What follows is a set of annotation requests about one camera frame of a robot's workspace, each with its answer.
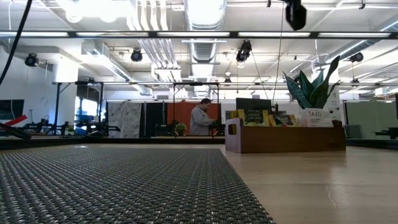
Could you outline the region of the orange partition wall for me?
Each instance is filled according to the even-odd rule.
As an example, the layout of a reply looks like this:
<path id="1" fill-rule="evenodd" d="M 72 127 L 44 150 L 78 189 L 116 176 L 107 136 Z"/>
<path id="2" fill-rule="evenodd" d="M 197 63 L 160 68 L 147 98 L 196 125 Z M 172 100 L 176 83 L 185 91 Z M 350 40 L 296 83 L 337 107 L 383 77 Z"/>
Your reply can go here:
<path id="1" fill-rule="evenodd" d="M 199 105 L 199 102 L 187 102 L 181 101 L 178 103 L 167 103 L 167 124 L 172 124 L 173 121 L 183 123 L 187 130 L 185 134 L 190 134 L 190 120 L 192 110 Z M 218 120 L 219 106 L 216 103 L 212 103 L 207 111 L 207 115 L 210 119 Z"/>

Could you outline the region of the dark wall screen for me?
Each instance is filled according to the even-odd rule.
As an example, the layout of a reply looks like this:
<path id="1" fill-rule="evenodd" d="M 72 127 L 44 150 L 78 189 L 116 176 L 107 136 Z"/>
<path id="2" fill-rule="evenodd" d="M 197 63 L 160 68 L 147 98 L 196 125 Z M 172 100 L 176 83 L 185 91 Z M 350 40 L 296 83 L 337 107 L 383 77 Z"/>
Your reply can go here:
<path id="1" fill-rule="evenodd" d="M 23 115 L 24 100 L 0 100 L 0 120 L 11 120 Z"/>

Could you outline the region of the orange white tea packet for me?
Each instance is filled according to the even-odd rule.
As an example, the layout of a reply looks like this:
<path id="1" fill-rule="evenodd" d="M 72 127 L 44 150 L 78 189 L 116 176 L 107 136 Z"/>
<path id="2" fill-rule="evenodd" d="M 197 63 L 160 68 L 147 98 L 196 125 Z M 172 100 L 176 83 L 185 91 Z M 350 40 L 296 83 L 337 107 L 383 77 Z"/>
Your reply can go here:
<path id="1" fill-rule="evenodd" d="M 307 128 L 332 128 L 333 122 L 328 111 L 318 108 L 306 108 L 299 111 L 299 124 Z"/>

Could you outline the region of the grey woven placemat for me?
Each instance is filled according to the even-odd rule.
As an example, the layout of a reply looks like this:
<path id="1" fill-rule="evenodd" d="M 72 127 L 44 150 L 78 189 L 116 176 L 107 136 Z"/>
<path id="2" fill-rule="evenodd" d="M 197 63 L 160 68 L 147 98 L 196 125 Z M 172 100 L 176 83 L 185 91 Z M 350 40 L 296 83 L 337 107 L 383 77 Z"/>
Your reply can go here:
<path id="1" fill-rule="evenodd" d="M 0 224 L 274 224 L 218 149 L 0 153 Z"/>

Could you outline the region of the grey partition panel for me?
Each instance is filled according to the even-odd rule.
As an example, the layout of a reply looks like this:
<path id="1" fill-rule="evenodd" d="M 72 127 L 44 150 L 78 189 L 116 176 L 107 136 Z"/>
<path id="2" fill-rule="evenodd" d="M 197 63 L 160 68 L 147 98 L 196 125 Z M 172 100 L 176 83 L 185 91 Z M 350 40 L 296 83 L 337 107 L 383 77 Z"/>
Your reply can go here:
<path id="1" fill-rule="evenodd" d="M 395 101 L 358 101 L 345 103 L 345 125 L 354 129 L 350 137 L 367 140 L 392 140 L 390 128 L 398 128 Z"/>

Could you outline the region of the black overhead light bar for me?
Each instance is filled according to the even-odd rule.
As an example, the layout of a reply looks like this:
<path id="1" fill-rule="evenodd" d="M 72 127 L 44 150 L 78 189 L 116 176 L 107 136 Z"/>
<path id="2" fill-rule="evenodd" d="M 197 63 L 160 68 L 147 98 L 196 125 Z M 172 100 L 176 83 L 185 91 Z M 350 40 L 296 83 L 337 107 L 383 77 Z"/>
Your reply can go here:
<path id="1" fill-rule="evenodd" d="M 22 38 L 82 39 L 349 39 L 392 40 L 398 32 L 241 32 L 241 31 L 23 31 Z"/>

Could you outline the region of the black metal table frame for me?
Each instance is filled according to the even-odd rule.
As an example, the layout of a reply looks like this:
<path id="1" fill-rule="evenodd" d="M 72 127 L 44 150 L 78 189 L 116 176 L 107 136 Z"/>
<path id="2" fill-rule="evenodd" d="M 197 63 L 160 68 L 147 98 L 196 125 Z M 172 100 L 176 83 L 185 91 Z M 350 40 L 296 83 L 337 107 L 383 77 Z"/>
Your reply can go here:
<path id="1" fill-rule="evenodd" d="M 0 150 L 35 147 L 65 146 L 72 144 L 224 144 L 221 138 L 88 138 L 35 136 L 31 139 L 0 138 Z M 398 140 L 347 139 L 347 146 L 391 149 L 398 151 Z"/>

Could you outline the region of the snake plant in white pot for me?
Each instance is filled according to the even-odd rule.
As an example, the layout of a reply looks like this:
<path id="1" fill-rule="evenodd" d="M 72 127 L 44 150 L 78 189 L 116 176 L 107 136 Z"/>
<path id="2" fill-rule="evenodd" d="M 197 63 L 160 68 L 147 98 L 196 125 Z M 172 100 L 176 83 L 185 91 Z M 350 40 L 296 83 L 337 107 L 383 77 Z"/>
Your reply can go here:
<path id="1" fill-rule="evenodd" d="M 303 71 L 300 71 L 298 75 L 298 82 L 284 73 L 289 93 L 297 100 L 301 109 L 324 108 L 332 91 L 340 84 L 340 80 L 332 86 L 329 83 L 332 73 L 338 68 L 339 61 L 340 56 L 338 55 L 331 61 L 327 75 L 324 76 L 323 72 L 320 72 L 312 82 Z"/>

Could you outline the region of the silver ceiling air duct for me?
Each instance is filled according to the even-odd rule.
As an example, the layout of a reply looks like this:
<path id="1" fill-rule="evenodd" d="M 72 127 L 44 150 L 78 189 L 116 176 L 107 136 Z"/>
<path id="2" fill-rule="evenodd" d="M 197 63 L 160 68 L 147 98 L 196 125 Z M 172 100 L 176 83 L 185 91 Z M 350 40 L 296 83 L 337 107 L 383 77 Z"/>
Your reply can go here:
<path id="1" fill-rule="evenodd" d="M 184 0 L 188 30 L 221 30 L 227 0 Z"/>

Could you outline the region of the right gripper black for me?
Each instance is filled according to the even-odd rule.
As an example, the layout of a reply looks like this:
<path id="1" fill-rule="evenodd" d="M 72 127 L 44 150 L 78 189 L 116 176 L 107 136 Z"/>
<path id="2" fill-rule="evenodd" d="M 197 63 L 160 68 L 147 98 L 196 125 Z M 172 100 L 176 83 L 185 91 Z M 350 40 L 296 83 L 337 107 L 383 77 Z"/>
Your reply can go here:
<path id="1" fill-rule="evenodd" d="M 307 21 L 307 9 L 302 5 L 301 0 L 284 0 L 285 19 L 293 30 L 301 30 Z"/>

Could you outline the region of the black computer monitor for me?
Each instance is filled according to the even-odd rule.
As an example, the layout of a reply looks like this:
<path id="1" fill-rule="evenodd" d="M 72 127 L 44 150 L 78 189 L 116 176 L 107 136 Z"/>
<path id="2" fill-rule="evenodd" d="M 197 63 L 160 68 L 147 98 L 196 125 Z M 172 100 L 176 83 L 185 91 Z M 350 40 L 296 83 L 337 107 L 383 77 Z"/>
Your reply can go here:
<path id="1" fill-rule="evenodd" d="M 270 110 L 271 108 L 271 100 L 236 98 L 237 110 Z"/>

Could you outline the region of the wooden tea organiser box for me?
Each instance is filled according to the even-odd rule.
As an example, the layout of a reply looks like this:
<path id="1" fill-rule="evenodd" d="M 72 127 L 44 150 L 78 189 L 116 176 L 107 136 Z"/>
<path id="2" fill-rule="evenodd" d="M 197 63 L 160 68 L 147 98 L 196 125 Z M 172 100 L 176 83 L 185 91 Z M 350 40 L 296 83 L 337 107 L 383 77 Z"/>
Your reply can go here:
<path id="1" fill-rule="evenodd" d="M 225 149 L 240 154 L 345 151 L 342 127 L 244 126 L 240 118 L 226 121 Z"/>

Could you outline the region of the white patterned sheet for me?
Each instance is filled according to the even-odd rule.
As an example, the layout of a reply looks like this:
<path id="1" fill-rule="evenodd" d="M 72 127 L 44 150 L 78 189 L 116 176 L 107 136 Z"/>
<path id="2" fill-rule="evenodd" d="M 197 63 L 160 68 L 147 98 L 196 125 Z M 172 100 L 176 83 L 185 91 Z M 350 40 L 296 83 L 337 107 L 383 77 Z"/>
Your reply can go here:
<path id="1" fill-rule="evenodd" d="M 109 130 L 110 138 L 138 138 L 141 124 L 141 103 L 131 101 L 108 103 L 109 126 L 120 131 Z"/>

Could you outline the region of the black metal workstation frame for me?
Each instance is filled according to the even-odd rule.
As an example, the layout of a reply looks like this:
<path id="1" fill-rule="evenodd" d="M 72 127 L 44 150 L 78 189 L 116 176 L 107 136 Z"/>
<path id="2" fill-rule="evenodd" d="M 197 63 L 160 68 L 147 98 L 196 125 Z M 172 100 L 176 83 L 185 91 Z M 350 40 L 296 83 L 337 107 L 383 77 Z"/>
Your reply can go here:
<path id="1" fill-rule="evenodd" d="M 60 94 L 62 91 L 66 90 L 70 85 L 77 85 L 77 86 L 93 86 L 93 85 L 99 85 L 100 91 L 99 91 L 99 105 L 97 109 L 97 116 L 98 116 L 98 121 L 101 122 L 101 112 L 102 112 L 102 107 L 103 107 L 103 97 L 104 97 L 104 82 L 86 82 L 86 81 L 75 81 L 75 82 L 53 82 L 54 85 L 57 86 L 57 94 L 56 94 L 56 101 L 55 101 L 55 117 L 54 117 L 54 122 L 51 128 L 49 129 L 50 132 L 52 132 L 53 136 L 57 136 L 57 129 L 60 128 L 61 134 L 64 135 L 65 131 L 62 129 L 63 126 L 58 125 L 58 110 L 59 110 L 59 104 L 60 104 Z"/>
<path id="2" fill-rule="evenodd" d="M 185 85 L 189 85 L 189 86 L 204 86 L 207 85 L 209 86 L 209 89 L 211 91 L 214 91 L 213 89 L 210 88 L 210 86 L 214 85 L 215 87 L 217 87 L 217 91 L 216 91 L 216 95 L 217 95 L 217 99 L 216 99 L 216 104 L 217 104 L 217 125 L 219 126 L 221 124 L 221 106 L 220 106 L 220 83 L 218 82 L 172 82 L 172 86 L 173 86 L 173 120 L 176 119 L 176 109 L 175 109 L 175 95 L 176 92 L 179 92 L 180 90 L 176 90 L 176 86 L 181 86 L 182 88 L 185 87 Z"/>

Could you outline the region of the person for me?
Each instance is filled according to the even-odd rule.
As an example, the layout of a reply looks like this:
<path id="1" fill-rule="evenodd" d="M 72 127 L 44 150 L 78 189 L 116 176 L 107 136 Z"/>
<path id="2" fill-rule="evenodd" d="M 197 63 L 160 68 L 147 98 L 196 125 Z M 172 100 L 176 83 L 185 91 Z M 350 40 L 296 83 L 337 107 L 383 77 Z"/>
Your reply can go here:
<path id="1" fill-rule="evenodd" d="M 209 118 L 207 111 L 211 105 L 211 100 L 204 98 L 191 111 L 190 117 L 190 134 L 194 136 L 208 136 L 210 133 L 210 126 L 213 126 L 215 121 Z"/>

